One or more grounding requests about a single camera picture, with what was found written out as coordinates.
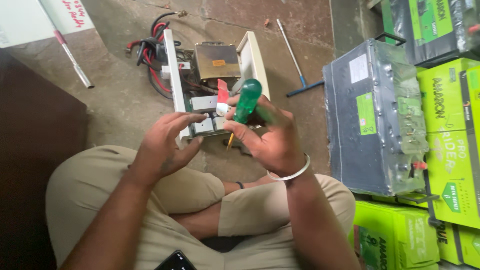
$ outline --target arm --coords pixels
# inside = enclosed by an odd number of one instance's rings
[[[150,129],[135,161],[124,174],[61,269],[133,269],[140,228],[155,184],[185,167],[198,153],[203,138],[180,151],[175,138],[205,116],[174,113]]]
[[[239,97],[228,100],[235,106]],[[259,137],[247,126],[228,121],[225,130],[231,131],[270,172],[280,177],[295,174],[305,166],[293,115],[275,108],[260,97],[255,108],[255,123],[268,132]],[[228,113],[231,120],[235,110]],[[311,169],[285,182],[288,209],[296,248],[319,269],[360,269],[352,247],[347,241],[336,216]]]

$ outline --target wrapped battery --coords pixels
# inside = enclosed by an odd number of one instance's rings
[[[323,73],[332,176],[356,193],[423,189],[425,119],[405,49],[369,39]]]
[[[408,62],[425,68],[480,55],[480,0],[385,0],[384,29],[407,40]]]

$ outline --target smartphone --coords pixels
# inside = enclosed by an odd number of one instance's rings
[[[197,270],[195,266],[180,251],[175,251],[164,260],[155,270]]]

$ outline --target orange label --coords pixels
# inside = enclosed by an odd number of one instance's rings
[[[226,65],[225,60],[216,60],[216,61],[212,61],[212,63],[214,67],[221,67]]]

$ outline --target green screwdriver handle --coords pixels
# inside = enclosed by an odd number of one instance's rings
[[[241,124],[246,124],[248,116],[257,106],[258,99],[262,95],[262,84],[256,79],[246,80],[240,89],[240,100],[237,104],[237,110],[233,115],[233,120]]]

